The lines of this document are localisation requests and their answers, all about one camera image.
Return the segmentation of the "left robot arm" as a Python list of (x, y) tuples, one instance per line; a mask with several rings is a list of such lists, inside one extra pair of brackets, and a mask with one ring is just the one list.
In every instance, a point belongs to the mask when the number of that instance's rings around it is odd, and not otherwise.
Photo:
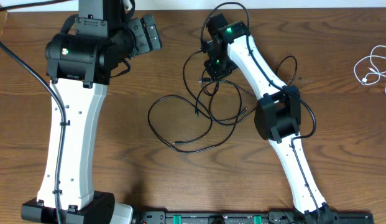
[(52, 124), (47, 165), (36, 198), (21, 217), (37, 223), (137, 223), (130, 205), (94, 189), (92, 164), (99, 114), (112, 71), (161, 48), (153, 15), (134, 17), (134, 1), (80, 1), (47, 44)]

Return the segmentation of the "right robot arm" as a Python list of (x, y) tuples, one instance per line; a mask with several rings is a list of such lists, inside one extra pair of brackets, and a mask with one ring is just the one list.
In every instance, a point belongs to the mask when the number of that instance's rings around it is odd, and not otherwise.
[(211, 36), (201, 43), (209, 56), (204, 65), (210, 77), (218, 81), (239, 68), (254, 91), (255, 127), (280, 159), (297, 210), (295, 223), (336, 223), (338, 216), (317, 188), (304, 154), (300, 124), (301, 107), (306, 103), (298, 88), (273, 72), (242, 21), (229, 23), (218, 14), (207, 17), (203, 27)]

